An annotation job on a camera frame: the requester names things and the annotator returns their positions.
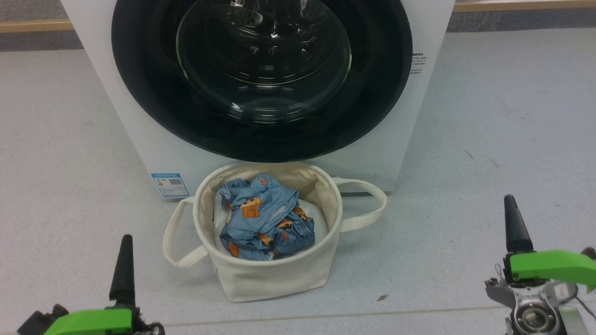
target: green plastic part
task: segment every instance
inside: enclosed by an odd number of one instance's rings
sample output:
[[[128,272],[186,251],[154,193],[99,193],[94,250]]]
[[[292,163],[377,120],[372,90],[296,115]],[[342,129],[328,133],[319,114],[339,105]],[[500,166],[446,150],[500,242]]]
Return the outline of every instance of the green plastic part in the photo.
[[[59,317],[44,335],[126,334],[132,330],[130,309],[91,309]]]
[[[515,280],[560,280],[586,285],[588,292],[596,288],[596,262],[586,255],[566,250],[550,250],[513,255],[509,262]]]

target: blue and white sticker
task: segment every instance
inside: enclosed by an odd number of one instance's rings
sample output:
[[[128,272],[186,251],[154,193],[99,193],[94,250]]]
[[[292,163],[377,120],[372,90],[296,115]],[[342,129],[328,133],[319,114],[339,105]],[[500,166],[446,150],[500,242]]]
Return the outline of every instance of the blue and white sticker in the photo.
[[[180,173],[152,173],[151,177],[164,198],[188,197]]]

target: white washing machine body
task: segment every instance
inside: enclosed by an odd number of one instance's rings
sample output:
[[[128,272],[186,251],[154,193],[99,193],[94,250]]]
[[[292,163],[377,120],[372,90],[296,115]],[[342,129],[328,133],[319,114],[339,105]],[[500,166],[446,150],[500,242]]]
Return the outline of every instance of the white washing machine body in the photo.
[[[179,138],[137,103],[114,60],[111,39],[116,2],[62,0],[109,99],[147,168],[148,178],[153,178],[164,197],[187,195],[174,180],[179,177],[183,187],[193,194],[210,172],[235,160]],[[413,54],[403,93],[382,122],[366,135],[334,152],[307,160],[332,176],[363,179],[385,191],[394,188],[454,5],[453,0],[402,0],[401,3],[411,28]]]

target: floor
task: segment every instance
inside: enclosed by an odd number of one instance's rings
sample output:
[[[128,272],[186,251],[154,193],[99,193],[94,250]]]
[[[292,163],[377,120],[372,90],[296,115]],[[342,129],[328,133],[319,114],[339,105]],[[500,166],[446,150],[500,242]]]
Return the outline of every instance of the floor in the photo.
[[[484,280],[505,254],[506,193],[537,250],[596,244],[594,54],[596,29],[447,34],[385,216],[342,235],[325,287],[229,303],[209,260],[164,259],[176,203],[158,197],[85,52],[0,53],[0,333],[55,303],[109,305],[128,233],[137,304],[169,335],[503,334]],[[180,253],[198,243],[189,215],[183,226]]]

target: white fabric basket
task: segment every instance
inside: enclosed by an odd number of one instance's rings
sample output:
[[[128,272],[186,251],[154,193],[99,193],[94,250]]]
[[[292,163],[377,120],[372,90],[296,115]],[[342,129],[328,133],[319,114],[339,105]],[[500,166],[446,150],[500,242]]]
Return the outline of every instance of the white fabric basket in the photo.
[[[216,245],[213,207],[215,194],[224,183],[236,178],[247,181],[257,173],[268,173],[286,187],[300,191],[300,198],[319,206],[327,220],[329,233],[310,249],[278,260],[244,260],[220,252]],[[355,184],[371,193],[381,207],[371,213],[342,220],[342,198],[337,185]],[[186,204],[193,206],[193,220],[203,245],[174,260],[173,236]],[[387,206],[387,196],[375,185],[357,180],[332,178],[319,167],[301,163],[264,164],[240,163],[224,166],[211,173],[199,186],[194,197],[178,204],[163,237],[166,259],[180,268],[187,268],[209,255],[216,275],[228,300],[246,302],[270,299],[325,285],[340,232],[360,229],[374,223]]]

